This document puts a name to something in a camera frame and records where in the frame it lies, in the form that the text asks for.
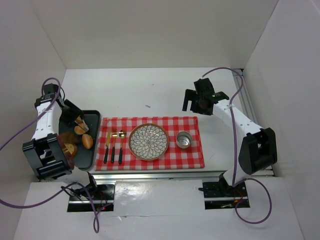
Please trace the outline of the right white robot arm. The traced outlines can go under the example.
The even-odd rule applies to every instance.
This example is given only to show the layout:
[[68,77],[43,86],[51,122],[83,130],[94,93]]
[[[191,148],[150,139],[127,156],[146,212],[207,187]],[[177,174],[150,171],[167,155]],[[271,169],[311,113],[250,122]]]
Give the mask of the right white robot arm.
[[185,90],[183,111],[214,115],[233,132],[235,162],[231,169],[219,176],[212,190],[228,196],[241,181],[278,161],[276,134],[270,127],[263,128],[251,121],[224,92],[215,92],[208,78],[195,81],[194,87],[194,90]]

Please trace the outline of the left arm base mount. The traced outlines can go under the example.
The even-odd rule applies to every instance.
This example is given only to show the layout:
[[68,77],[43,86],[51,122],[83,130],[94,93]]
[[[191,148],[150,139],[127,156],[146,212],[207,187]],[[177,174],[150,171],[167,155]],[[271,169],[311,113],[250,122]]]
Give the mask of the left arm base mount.
[[[115,184],[97,184],[95,178],[89,174],[89,184],[85,186],[98,213],[114,211]],[[80,188],[67,188],[69,195],[67,212],[92,212],[90,199],[85,190]]]

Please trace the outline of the baguette slice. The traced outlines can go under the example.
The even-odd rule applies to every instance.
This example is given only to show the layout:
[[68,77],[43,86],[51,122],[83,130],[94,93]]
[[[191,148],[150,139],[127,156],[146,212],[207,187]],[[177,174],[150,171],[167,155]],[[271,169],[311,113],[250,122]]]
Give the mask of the baguette slice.
[[83,119],[82,119],[80,116],[78,116],[78,117],[75,119],[75,122],[76,122],[77,124],[82,124],[82,123],[83,123]]

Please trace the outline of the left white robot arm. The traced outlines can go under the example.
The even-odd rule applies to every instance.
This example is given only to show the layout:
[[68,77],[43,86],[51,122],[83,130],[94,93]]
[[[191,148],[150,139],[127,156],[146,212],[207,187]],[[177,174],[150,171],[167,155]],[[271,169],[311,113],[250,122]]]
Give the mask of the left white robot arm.
[[56,180],[72,174],[75,168],[72,154],[59,136],[59,124],[74,126],[83,121],[84,112],[68,99],[64,100],[57,84],[42,87],[42,96],[34,104],[39,119],[29,142],[22,151],[40,181]]

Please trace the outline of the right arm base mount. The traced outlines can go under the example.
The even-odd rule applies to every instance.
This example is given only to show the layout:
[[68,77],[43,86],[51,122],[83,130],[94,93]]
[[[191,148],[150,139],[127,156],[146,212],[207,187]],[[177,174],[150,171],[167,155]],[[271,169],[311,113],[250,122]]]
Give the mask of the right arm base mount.
[[230,186],[219,176],[218,181],[202,183],[198,190],[203,193],[204,207],[206,210],[249,208],[249,198],[245,183],[236,187]]

